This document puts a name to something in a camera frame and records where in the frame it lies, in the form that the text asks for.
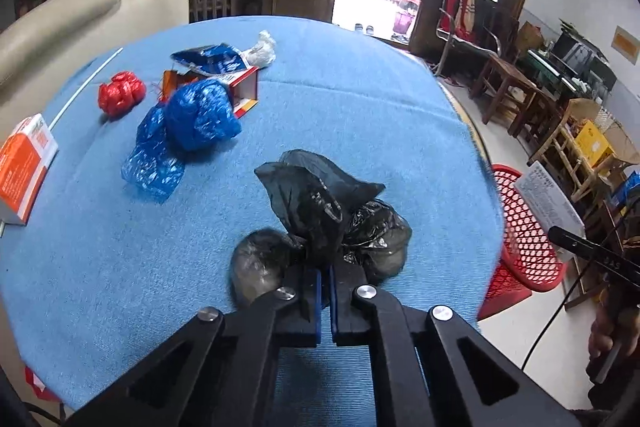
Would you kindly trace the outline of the person's right hand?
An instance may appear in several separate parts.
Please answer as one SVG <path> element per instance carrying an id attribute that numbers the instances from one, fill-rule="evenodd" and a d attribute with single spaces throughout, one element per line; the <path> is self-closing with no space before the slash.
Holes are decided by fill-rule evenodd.
<path id="1" fill-rule="evenodd" d="M 634 357 L 634 352 L 638 350 L 639 342 L 639 309 L 626 309 L 618 314 L 617 319 L 613 319 L 608 313 L 604 303 L 597 307 L 596 317 L 591 324 L 591 332 L 588 340 L 588 352 L 590 360 L 594 360 L 603 353 L 611 351 L 615 340 L 613 333 L 615 329 L 620 329 L 627 336 L 625 348 L 620 349 L 622 357 Z"/>

